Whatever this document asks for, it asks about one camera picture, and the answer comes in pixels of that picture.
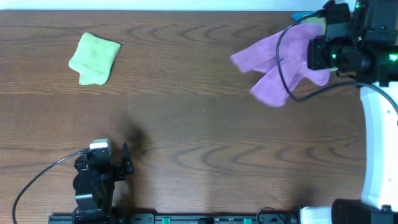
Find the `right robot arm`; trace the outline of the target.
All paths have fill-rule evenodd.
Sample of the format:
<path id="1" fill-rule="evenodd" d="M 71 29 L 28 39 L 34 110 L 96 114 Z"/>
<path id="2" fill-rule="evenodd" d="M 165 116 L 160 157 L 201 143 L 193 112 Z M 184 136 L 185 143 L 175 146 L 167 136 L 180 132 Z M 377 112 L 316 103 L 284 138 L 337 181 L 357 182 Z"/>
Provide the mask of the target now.
<path id="1" fill-rule="evenodd" d="M 366 122 L 366 174 L 361 198 L 304 207 L 301 224 L 397 222 L 397 1 L 327 2 L 323 36 L 308 45 L 308 67 L 353 72 Z"/>

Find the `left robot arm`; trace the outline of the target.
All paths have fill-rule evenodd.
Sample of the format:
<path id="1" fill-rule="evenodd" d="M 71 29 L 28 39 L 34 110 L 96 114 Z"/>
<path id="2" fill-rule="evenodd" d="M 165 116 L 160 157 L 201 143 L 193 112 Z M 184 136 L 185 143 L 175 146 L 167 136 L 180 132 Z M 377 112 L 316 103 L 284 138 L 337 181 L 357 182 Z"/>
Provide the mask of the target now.
<path id="1" fill-rule="evenodd" d="M 126 223 L 126 217 L 112 206 L 115 183 L 126 180 L 134 173 L 132 160 L 124 143 L 122 162 L 111 162 L 111 149 L 107 139 L 93 141 L 75 160 L 78 174 L 73 180 L 77 208 L 72 213 L 73 223 Z"/>

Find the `crumpled green cloth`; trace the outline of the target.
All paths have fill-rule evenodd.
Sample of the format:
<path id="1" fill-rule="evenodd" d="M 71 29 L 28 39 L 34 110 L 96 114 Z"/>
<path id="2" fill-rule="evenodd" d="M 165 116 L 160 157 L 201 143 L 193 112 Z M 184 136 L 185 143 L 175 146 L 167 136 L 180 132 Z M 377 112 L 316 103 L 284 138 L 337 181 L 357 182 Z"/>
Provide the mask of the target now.
<path id="1" fill-rule="evenodd" d="M 322 27 L 322 32 L 323 32 L 323 34 L 325 34 L 325 31 L 326 31 L 326 21 L 325 21 L 325 19 L 324 19 L 323 17 L 322 17 L 322 18 L 311 17 L 311 18 L 308 18 L 308 19 L 303 20 L 302 23 L 309 23 L 309 24 L 318 24 L 318 25 L 321 25 L 321 27 Z"/>

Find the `blue cloth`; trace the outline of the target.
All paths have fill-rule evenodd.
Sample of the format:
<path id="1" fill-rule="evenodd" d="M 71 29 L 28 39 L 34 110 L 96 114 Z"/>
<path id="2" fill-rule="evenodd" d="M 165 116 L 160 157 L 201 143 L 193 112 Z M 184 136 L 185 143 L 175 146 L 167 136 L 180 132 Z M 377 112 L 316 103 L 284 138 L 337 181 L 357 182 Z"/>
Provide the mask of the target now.
<path id="1" fill-rule="evenodd" d="M 306 17 L 306 16 L 308 16 L 308 15 L 311 15 L 311 14 L 313 14 L 313 13 L 314 13 L 313 11 L 310 11 L 310 12 L 295 12 L 295 13 L 293 13 L 293 14 L 291 15 L 291 19 L 292 19 L 293 21 L 297 21 L 297 20 L 302 19 L 302 18 L 304 18 L 304 17 Z M 307 18 L 307 19 L 301 20 L 301 22 L 310 22 L 311 19 L 313 19 L 313 18 L 312 18 L 312 17 L 309 17 L 309 18 Z"/>

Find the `folded green cloth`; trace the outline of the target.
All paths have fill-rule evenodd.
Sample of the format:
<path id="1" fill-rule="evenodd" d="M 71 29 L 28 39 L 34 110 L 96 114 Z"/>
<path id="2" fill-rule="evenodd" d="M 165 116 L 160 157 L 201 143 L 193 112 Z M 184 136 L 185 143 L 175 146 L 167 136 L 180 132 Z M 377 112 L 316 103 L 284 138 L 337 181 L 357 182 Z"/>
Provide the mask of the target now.
<path id="1" fill-rule="evenodd" d="M 121 44 L 84 33 L 68 66 L 78 72 L 80 85 L 104 85 Z"/>

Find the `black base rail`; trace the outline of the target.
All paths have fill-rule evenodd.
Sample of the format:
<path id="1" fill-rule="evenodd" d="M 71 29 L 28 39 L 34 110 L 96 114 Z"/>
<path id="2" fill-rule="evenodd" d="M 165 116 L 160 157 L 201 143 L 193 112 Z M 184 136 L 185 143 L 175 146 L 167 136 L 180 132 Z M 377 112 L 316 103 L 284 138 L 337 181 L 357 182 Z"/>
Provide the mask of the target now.
<path id="1" fill-rule="evenodd" d="M 154 215 L 135 213 L 132 215 L 102 218 L 97 220 L 79 220 L 77 215 L 51 215 L 48 224 L 72 223 L 114 223 L 114 224 L 299 224 L 297 215 L 287 213 L 261 213 L 260 215 Z"/>

